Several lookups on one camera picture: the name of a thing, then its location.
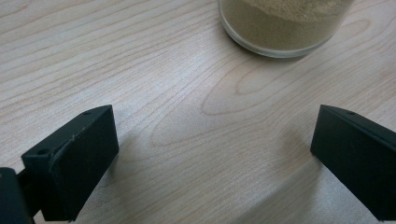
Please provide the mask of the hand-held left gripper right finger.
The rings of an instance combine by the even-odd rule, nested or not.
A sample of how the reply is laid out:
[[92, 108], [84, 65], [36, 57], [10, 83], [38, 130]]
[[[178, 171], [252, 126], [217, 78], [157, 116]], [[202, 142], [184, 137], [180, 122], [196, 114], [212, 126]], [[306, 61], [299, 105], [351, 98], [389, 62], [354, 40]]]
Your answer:
[[310, 151], [377, 220], [396, 221], [396, 132], [322, 105]]

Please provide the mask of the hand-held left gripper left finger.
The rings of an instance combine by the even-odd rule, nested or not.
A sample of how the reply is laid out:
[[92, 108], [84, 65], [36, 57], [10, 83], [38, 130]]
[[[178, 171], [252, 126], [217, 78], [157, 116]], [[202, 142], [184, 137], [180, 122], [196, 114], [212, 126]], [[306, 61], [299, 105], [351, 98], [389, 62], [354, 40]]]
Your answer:
[[111, 105], [85, 111], [21, 155], [28, 214], [74, 221], [119, 153]]

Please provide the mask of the glass jar of tan powder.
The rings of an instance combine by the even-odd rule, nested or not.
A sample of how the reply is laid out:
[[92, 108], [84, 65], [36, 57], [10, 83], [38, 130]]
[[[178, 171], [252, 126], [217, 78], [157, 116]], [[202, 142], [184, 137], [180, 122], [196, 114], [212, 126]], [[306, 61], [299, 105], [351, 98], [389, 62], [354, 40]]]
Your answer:
[[221, 23], [240, 46], [273, 58], [304, 56], [326, 43], [355, 0], [218, 0]]

